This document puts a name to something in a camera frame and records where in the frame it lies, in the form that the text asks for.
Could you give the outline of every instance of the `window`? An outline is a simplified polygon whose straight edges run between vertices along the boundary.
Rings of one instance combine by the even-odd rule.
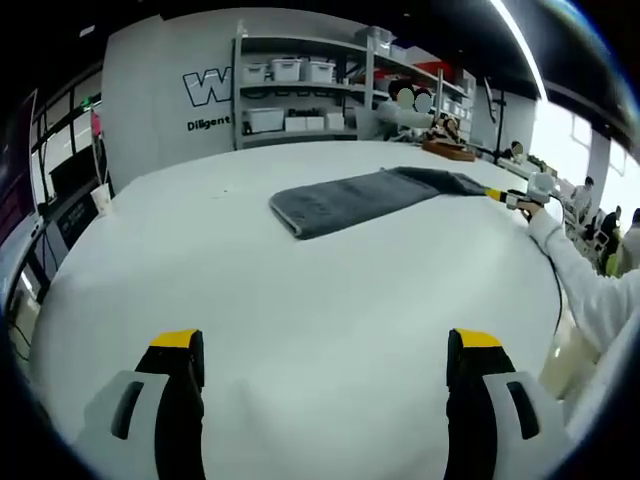
[[[531,154],[558,171],[571,185],[582,185],[589,165],[591,125],[558,105],[539,101]]]
[[[607,180],[602,192],[600,208],[605,213],[613,212],[617,205],[622,208],[620,229],[626,232],[636,208],[640,207],[640,166],[622,146],[611,140],[611,155]]]
[[[591,124],[584,118],[573,116],[573,132],[571,133],[573,139],[580,142],[585,147],[591,146]]]

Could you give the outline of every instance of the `person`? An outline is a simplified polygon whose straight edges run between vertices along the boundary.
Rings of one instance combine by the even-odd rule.
[[[636,211],[633,212],[631,228],[620,242],[617,257],[618,276],[640,267],[640,208],[636,208]]]
[[[587,177],[584,179],[584,185],[577,186],[571,193],[570,205],[580,225],[584,222],[591,208],[591,190],[593,189],[593,183],[593,178]]]
[[[511,147],[500,153],[500,157],[512,159],[515,158],[516,155],[521,155],[522,153],[524,153],[524,147],[520,142],[514,140],[513,142],[511,142]]]
[[[420,113],[414,107],[402,108],[398,103],[398,96],[411,95],[411,102],[415,101],[415,90],[410,80],[394,80],[389,84],[389,99],[378,105],[376,114],[384,123],[390,124],[392,130],[400,132],[409,128],[431,128],[434,123],[434,116],[429,113]]]
[[[622,208],[618,205],[616,210],[604,217],[604,220],[602,220],[600,224],[600,231],[609,238],[600,256],[600,270],[602,272],[606,270],[609,257],[618,250],[618,245],[620,244],[619,221],[621,215]]]
[[[520,202],[518,208],[529,220],[528,234],[553,261],[578,328],[601,355],[567,424],[569,434],[581,439],[632,354],[640,326],[640,270],[621,278],[599,276],[543,207]]]

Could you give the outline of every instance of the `ceiling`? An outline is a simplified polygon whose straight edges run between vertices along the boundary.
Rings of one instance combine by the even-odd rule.
[[[578,101],[548,89],[550,100],[591,120],[601,130],[605,130],[604,125],[611,123],[613,117],[623,124],[622,130],[633,131],[635,125],[621,114],[621,101],[615,93],[616,76],[580,40],[575,30],[539,1],[503,1],[520,26],[545,81],[580,97]],[[396,1],[384,9],[362,9],[352,2],[335,0],[267,3],[128,0],[85,3],[80,10],[77,3],[57,3],[38,6],[37,12],[31,11],[34,7],[29,4],[17,8],[15,3],[4,5],[4,9],[12,9],[2,12],[2,16],[5,25],[11,24],[13,29],[0,32],[6,80],[0,92],[0,120],[4,121],[34,88],[39,89],[41,100],[49,98],[74,76],[99,61],[114,31],[150,15],[172,18],[211,10],[213,6],[297,8],[377,24],[453,65],[463,66],[477,76],[489,77],[494,87],[530,98],[537,96],[517,43],[487,0]],[[636,28],[630,6],[633,2],[581,0],[577,3],[602,32],[631,84],[637,88],[640,62],[633,52],[632,34]],[[95,25],[95,31],[79,38],[80,30],[90,25]],[[586,107],[583,99],[591,103],[591,107]],[[620,137],[615,128],[607,131]]]

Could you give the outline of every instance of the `person in black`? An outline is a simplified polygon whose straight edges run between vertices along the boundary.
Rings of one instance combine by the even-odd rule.
[[[609,215],[604,217],[604,220],[600,224],[600,231],[604,233],[607,237],[609,237],[609,241],[605,245],[604,252],[602,252],[602,256],[600,257],[600,269],[604,272],[607,266],[607,260],[609,256],[618,250],[618,244],[620,240],[617,235],[614,234],[614,231],[618,228],[618,221],[620,220],[620,216],[622,215],[622,208],[620,205],[616,207],[615,212],[611,212]]]

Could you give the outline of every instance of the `white wall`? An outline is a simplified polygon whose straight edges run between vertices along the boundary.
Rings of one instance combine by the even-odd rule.
[[[232,40],[241,19],[252,35],[341,41],[351,41],[363,27],[311,12],[229,9],[169,21],[152,17],[112,35],[104,60],[102,124],[116,191],[159,168],[233,149],[231,123],[187,129],[189,121],[231,115],[230,75],[214,85],[220,98],[210,95],[199,106],[192,103],[184,77],[202,81],[207,71],[223,74],[231,67]]]
[[[493,98],[500,99],[500,92],[492,90]],[[533,125],[536,118],[536,101],[529,98],[505,93],[504,124],[500,150],[511,146],[514,140],[522,143],[525,152],[531,150]],[[496,120],[499,120],[500,107],[496,105]],[[497,123],[491,121],[485,88],[476,87],[476,98],[473,105],[473,121],[471,123],[471,141],[494,149],[497,141]]]

